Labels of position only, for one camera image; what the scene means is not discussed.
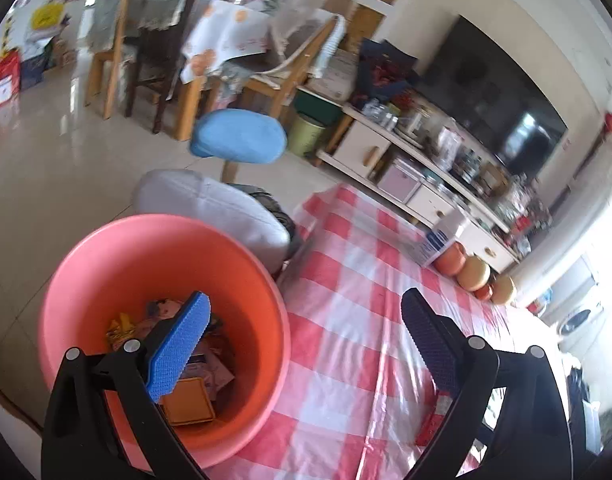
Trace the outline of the yellow green snack bag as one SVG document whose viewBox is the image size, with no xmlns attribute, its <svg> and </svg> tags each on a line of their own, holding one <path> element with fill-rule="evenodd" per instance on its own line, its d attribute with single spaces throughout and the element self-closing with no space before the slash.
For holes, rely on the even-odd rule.
<svg viewBox="0 0 612 480">
<path fill-rule="evenodd" d="M 116 351 L 129 339 L 142 339 L 143 330 L 144 320 L 134 322 L 127 313 L 120 313 L 108 325 L 105 339 L 108 347 L 112 351 Z"/>
</svg>

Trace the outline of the white washing machine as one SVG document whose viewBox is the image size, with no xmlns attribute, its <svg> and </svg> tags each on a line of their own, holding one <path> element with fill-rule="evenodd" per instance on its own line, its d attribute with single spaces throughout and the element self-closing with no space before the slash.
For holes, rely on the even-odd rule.
<svg viewBox="0 0 612 480">
<path fill-rule="evenodd" d="M 555 334 L 560 351 L 582 360 L 604 314 L 600 283 L 580 257 L 548 291 L 550 302 L 541 321 Z"/>
</svg>

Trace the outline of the orange tangerine with leaf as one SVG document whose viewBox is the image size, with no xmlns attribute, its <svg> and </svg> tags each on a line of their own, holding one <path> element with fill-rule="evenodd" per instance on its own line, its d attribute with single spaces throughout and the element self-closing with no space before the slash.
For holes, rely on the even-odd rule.
<svg viewBox="0 0 612 480">
<path fill-rule="evenodd" d="M 480 289 L 475 290 L 474 296 L 480 301 L 489 301 L 493 294 L 493 287 L 490 283 L 482 286 Z"/>
</svg>

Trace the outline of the yellow pear right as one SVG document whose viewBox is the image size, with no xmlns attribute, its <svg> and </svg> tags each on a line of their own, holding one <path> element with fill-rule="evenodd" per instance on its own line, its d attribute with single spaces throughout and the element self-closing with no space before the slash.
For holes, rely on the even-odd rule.
<svg viewBox="0 0 612 480">
<path fill-rule="evenodd" d="M 516 295 L 516 286 L 510 275 L 499 275 L 492 283 L 491 302 L 497 306 L 509 304 Z"/>
</svg>

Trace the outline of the yellow pear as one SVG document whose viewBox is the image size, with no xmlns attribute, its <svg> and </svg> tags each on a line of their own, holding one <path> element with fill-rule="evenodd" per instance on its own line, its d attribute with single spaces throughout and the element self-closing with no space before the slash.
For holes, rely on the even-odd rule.
<svg viewBox="0 0 612 480">
<path fill-rule="evenodd" d="M 497 306 L 509 304 L 516 295 L 516 286 L 510 275 L 499 275 L 492 283 L 491 302 Z"/>
<path fill-rule="evenodd" d="M 489 276 L 490 266 L 488 266 L 488 263 L 473 255 L 466 258 L 463 268 L 455 279 L 466 292 L 476 292 L 488 283 Z"/>
</svg>

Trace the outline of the yellow pear left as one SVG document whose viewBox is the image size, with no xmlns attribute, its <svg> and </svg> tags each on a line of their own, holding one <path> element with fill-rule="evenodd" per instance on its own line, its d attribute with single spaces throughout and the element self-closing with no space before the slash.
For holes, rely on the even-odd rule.
<svg viewBox="0 0 612 480">
<path fill-rule="evenodd" d="M 476 292 L 488 283 L 489 276 L 490 266 L 488 266 L 488 263 L 473 255 L 466 258 L 463 268 L 455 279 L 466 292 Z"/>
</svg>

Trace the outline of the red white checkered tablecloth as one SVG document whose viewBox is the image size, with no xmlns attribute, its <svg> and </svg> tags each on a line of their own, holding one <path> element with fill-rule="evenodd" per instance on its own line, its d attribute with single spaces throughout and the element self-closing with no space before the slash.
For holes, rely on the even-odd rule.
<svg viewBox="0 0 612 480">
<path fill-rule="evenodd" d="M 304 243 L 279 289 L 291 331 L 282 392 L 257 436 L 210 468 L 214 479 L 400 479 L 437 390 L 402 323 L 418 289 L 465 335 L 498 350 L 548 355 L 567 374 L 551 330 L 526 310 L 482 302 L 408 246 L 420 232 L 349 185 L 312 194 L 295 211 Z"/>
</svg>

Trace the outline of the red apple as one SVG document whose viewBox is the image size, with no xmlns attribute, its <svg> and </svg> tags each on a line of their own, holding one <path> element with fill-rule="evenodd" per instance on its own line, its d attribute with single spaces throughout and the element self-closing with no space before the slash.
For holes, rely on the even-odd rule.
<svg viewBox="0 0 612 480">
<path fill-rule="evenodd" d="M 451 278 L 463 269 L 466 259 L 464 246 L 460 242 L 454 242 L 433 262 L 433 266 L 440 274 Z"/>
</svg>

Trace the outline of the cream tv cabinet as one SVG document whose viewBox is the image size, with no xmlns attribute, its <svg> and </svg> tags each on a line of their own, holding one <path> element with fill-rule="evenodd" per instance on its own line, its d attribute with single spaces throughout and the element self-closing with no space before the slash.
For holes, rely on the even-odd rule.
<svg viewBox="0 0 612 480">
<path fill-rule="evenodd" d="M 393 204 L 413 221 L 431 228 L 460 209 L 468 222 L 461 243 L 502 273 L 519 263 L 504 243 L 508 225 L 457 178 L 436 166 L 411 141 L 398 136 L 349 105 L 317 161 L 340 171 Z"/>
</svg>

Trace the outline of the white cushioned stool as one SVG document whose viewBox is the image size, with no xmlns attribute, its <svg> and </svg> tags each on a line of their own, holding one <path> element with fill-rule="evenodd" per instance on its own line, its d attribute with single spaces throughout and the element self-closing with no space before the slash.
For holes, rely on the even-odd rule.
<svg viewBox="0 0 612 480">
<path fill-rule="evenodd" d="M 248 193 L 192 170 L 147 172 L 132 195 L 132 209 L 202 221 L 240 242 L 270 273 L 289 258 L 289 229 L 275 214 Z"/>
</svg>

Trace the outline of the pink storage box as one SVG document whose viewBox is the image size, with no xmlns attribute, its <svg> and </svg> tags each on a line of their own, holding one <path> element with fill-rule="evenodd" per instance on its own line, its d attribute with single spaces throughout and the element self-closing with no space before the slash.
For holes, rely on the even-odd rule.
<svg viewBox="0 0 612 480">
<path fill-rule="evenodd" d="M 421 186 L 423 174 L 402 158 L 393 159 L 376 186 L 401 203 L 406 203 Z"/>
</svg>

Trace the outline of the blue cushioned stool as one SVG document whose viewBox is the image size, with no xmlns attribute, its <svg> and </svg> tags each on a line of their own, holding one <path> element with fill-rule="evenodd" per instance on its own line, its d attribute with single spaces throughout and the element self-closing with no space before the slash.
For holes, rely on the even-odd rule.
<svg viewBox="0 0 612 480">
<path fill-rule="evenodd" d="M 286 133 L 275 118 L 242 108 L 224 108 L 199 118 L 189 150 L 201 158 L 271 164 L 283 154 L 286 143 Z"/>
</svg>

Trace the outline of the black flat television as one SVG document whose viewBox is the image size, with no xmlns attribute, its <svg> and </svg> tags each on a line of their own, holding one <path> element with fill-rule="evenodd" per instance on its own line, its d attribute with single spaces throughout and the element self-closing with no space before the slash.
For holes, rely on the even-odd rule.
<svg viewBox="0 0 612 480">
<path fill-rule="evenodd" d="M 415 84 L 510 173 L 537 177 L 567 126 L 514 60 L 466 18 L 458 18 Z"/>
</svg>

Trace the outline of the green waste bin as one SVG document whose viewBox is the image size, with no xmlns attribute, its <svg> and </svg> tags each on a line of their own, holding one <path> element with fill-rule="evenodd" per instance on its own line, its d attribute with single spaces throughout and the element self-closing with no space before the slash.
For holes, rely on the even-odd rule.
<svg viewBox="0 0 612 480">
<path fill-rule="evenodd" d="M 289 129 L 287 149 L 294 155 L 306 157 L 315 148 L 324 130 L 325 125 L 321 122 L 307 115 L 298 114 Z"/>
</svg>

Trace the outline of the wooden chair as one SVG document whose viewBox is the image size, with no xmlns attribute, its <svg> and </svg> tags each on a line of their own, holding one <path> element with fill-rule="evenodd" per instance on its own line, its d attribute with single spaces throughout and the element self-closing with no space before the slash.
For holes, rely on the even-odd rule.
<svg viewBox="0 0 612 480">
<path fill-rule="evenodd" d="M 320 53 L 338 23 L 339 17 L 332 15 L 282 66 L 251 75 L 236 104 L 244 110 L 252 110 L 255 100 L 264 98 L 260 113 L 279 119 L 289 98 L 307 79 L 315 56 Z"/>
</svg>

